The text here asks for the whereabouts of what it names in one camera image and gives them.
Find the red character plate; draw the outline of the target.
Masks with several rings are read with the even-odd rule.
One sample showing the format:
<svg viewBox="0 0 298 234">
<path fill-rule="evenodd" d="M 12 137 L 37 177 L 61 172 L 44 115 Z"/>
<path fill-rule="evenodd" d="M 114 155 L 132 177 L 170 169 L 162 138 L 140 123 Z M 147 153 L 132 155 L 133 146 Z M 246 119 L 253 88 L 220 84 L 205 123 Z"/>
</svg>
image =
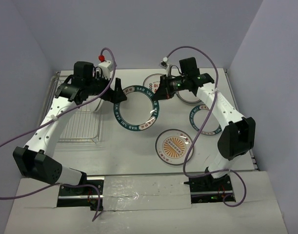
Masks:
<svg viewBox="0 0 298 234">
<path fill-rule="evenodd" d="M 145 78 L 142 85 L 147 89 L 149 89 L 154 94 L 159 88 L 161 76 L 163 76 L 163 74 L 160 74 L 160 73 L 151 74 L 147 78 Z"/>
</svg>

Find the teal ring lettered plate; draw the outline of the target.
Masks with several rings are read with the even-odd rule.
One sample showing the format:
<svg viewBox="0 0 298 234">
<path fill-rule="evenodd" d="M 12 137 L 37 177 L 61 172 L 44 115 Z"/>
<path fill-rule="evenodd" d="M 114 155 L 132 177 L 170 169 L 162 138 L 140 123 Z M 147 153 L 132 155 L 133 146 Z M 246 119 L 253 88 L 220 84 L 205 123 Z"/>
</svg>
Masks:
<svg viewBox="0 0 298 234">
<path fill-rule="evenodd" d="M 154 93 L 140 85 L 123 89 L 127 100 L 114 104 L 114 117 L 124 129 L 139 132 L 156 123 L 159 116 L 159 102 L 153 101 Z"/>
</svg>

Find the orange sunburst plate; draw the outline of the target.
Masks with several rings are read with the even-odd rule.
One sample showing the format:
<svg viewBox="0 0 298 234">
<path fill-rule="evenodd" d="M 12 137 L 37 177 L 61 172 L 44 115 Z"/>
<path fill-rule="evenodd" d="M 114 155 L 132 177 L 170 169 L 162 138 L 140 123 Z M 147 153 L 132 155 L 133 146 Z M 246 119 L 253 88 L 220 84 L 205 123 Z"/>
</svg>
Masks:
<svg viewBox="0 0 298 234">
<path fill-rule="evenodd" d="M 158 157 L 166 164 L 179 166 L 184 163 L 192 144 L 191 137 L 182 130 L 168 129 L 159 134 L 155 142 Z"/>
</svg>

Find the teal red rim plate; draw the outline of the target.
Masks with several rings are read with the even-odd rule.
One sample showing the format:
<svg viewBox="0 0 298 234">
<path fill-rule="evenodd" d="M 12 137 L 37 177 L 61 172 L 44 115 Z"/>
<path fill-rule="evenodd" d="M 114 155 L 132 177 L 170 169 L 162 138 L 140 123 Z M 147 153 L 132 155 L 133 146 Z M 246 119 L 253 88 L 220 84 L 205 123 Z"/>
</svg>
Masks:
<svg viewBox="0 0 298 234">
<path fill-rule="evenodd" d="M 103 100 L 101 98 L 98 98 L 90 103 L 90 111 L 92 113 L 96 113 L 102 106 Z"/>
</svg>

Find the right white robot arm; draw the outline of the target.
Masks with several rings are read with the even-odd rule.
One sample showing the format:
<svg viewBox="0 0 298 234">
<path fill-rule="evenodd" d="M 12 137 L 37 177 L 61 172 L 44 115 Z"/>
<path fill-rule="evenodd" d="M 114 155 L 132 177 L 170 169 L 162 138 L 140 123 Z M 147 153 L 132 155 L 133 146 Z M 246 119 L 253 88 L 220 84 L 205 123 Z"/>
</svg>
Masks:
<svg viewBox="0 0 298 234">
<path fill-rule="evenodd" d="M 218 140 L 218 154 L 205 170 L 205 187 L 211 191 L 221 186 L 221 177 L 231 169 L 238 156 L 246 154 L 254 146 L 256 122 L 245 117 L 218 90 L 218 79 L 208 73 L 201 74 L 194 57 L 180 60 L 181 74 L 171 75 L 171 65 L 164 57 L 160 65 L 167 73 L 160 77 L 160 84 L 153 100 L 171 99 L 176 92 L 188 90 L 199 98 L 214 115 L 222 133 Z"/>
</svg>

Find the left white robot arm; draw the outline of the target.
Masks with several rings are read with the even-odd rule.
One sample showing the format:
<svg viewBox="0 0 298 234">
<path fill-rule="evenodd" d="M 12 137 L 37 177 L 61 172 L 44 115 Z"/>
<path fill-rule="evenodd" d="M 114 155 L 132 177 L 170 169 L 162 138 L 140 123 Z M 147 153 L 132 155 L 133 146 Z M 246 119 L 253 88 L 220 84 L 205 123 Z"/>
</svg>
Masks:
<svg viewBox="0 0 298 234">
<path fill-rule="evenodd" d="M 120 103 L 127 99 L 121 80 L 115 77 L 116 64 L 104 60 L 94 66 L 78 61 L 73 74 L 57 87 L 52 105 L 41 126 L 23 147 L 13 151 L 20 173 L 47 184 L 70 184 L 77 194 L 88 189 L 87 174 L 68 168 L 53 159 L 54 150 L 69 119 L 84 104 L 95 100 Z"/>
</svg>

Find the silver tape strip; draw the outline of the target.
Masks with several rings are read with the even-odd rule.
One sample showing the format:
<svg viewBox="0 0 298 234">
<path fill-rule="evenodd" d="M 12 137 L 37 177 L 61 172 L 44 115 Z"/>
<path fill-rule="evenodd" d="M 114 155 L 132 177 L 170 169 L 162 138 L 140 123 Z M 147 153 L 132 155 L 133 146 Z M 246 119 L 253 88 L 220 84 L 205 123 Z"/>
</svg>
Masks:
<svg viewBox="0 0 298 234">
<path fill-rule="evenodd" d="M 184 175 L 107 176 L 103 185 L 106 211 L 190 209 Z"/>
</svg>

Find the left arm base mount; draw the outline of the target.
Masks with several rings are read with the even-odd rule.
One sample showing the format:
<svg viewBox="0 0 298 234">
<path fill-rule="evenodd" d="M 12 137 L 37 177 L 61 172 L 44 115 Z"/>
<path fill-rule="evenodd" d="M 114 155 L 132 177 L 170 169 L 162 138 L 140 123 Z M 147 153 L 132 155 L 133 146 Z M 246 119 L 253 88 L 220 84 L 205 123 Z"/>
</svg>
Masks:
<svg viewBox="0 0 298 234">
<path fill-rule="evenodd" d="M 105 177 L 103 176 L 89 176 L 87 183 L 98 188 L 100 193 L 99 210 L 103 210 L 103 186 Z M 98 193 L 94 188 L 82 187 L 72 188 L 61 185 L 59 188 L 59 195 L 57 200 L 57 207 L 89 207 L 91 211 L 96 211 L 98 206 Z"/>
</svg>

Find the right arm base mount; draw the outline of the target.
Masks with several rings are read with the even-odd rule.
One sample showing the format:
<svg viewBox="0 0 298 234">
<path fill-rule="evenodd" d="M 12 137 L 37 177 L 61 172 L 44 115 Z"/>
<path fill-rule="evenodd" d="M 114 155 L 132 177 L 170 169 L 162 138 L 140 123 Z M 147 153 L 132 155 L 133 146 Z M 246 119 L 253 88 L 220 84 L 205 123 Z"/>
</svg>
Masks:
<svg viewBox="0 0 298 234">
<path fill-rule="evenodd" d="M 226 202 L 235 202 L 229 175 L 220 178 L 213 178 L 211 175 L 188 178 L 183 184 L 189 186 L 192 204 L 223 202 L 223 199 Z"/>
</svg>

